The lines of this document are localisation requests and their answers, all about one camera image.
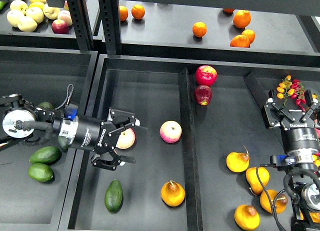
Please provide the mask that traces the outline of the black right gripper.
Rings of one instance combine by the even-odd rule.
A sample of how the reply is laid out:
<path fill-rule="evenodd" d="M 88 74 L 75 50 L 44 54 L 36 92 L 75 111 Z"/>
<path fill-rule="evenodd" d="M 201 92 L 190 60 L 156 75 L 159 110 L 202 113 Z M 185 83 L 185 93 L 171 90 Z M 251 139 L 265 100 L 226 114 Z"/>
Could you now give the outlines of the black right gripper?
<path fill-rule="evenodd" d="M 276 101 L 276 92 L 271 89 L 263 106 L 263 121 L 267 129 L 281 126 L 283 149 L 287 155 L 300 150 L 316 154 L 320 151 L 319 138 L 315 128 L 320 127 L 320 104 L 313 98 L 311 90 L 304 92 L 308 110 L 290 109 L 289 111 Z M 317 121 L 310 117 L 315 115 Z"/>

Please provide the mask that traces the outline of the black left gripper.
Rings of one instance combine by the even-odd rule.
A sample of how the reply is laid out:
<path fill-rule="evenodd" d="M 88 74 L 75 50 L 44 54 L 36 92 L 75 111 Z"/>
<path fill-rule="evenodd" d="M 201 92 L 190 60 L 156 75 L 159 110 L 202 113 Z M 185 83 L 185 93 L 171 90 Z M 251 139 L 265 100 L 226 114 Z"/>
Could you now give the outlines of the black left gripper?
<path fill-rule="evenodd" d="M 110 108 L 107 120 L 79 115 L 77 121 L 78 126 L 71 147 L 85 151 L 95 150 L 97 154 L 90 159 L 93 167 L 115 171 L 117 166 L 136 163 L 132 156 L 119 155 L 114 150 L 122 132 L 141 125 L 141 121 L 133 112 Z M 112 160 L 101 158 L 100 154 L 107 152 Z"/>

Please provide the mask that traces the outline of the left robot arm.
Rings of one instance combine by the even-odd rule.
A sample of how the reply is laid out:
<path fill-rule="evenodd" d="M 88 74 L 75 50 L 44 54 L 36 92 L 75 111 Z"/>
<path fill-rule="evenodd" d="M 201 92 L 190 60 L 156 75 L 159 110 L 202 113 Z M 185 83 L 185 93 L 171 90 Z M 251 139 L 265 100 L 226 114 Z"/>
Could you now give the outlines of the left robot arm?
<path fill-rule="evenodd" d="M 56 133 L 66 139 L 69 147 L 94 152 L 90 161 L 97 168 L 114 171 L 117 166 L 136 162 L 116 151 L 121 133 L 140 125 L 134 113 L 109 108 L 107 118 L 101 120 L 78 114 L 78 107 L 71 105 L 70 99 L 71 93 L 61 109 L 50 110 L 33 105 L 17 93 L 2 96 L 0 105 L 8 109 L 0 124 L 9 137 L 20 140 L 35 130 L 44 131 L 47 136 Z"/>

